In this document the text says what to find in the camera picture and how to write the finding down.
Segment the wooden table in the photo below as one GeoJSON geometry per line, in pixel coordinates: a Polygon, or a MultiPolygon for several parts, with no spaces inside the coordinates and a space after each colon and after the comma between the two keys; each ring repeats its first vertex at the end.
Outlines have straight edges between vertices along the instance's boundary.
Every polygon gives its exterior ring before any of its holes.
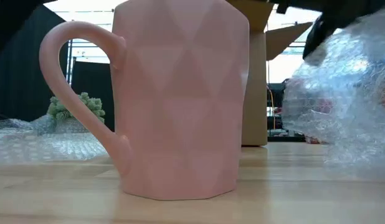
{"type": "Polygon", "coordinates": [[[196,201],[123,194],[108,158],[0,167],[0,224],[385,223],[385,181],[330,173],[320,146],[243,151],[237,190],[196,201]]]}

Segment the bubble wrap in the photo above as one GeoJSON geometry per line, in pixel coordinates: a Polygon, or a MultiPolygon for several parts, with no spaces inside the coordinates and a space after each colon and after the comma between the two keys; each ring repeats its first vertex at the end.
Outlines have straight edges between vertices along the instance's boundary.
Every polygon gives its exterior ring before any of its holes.
{"type": "Polygon", "coordinates": [[[56,126],[50,115],[30,123],[0,121],[0,165],[84,161],[103,155],[107,155],[104,147],[78,121],[56,126]]]}
{"type": "Polygon", "coordinates": [[[385,8],[359,21],[294,73],[283,125],[329,143],[329,164],[385,168],[385,8]]]}

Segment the pink mug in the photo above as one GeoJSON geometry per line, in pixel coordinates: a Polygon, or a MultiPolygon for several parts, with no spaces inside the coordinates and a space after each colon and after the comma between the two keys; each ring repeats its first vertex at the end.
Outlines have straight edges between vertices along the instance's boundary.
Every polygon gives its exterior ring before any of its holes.
{"type": "Polygon", "coordinates": [[[64,22],[42,41],[40,67],[108,151],[124,192],[187,200],[235,189],[249,23],[227,1],[129,0],[115,8],[113,32],[64,22]],[[97,44],[111,61],[114,133],[65,81],[58,56],[70,39],[97,44]]]}

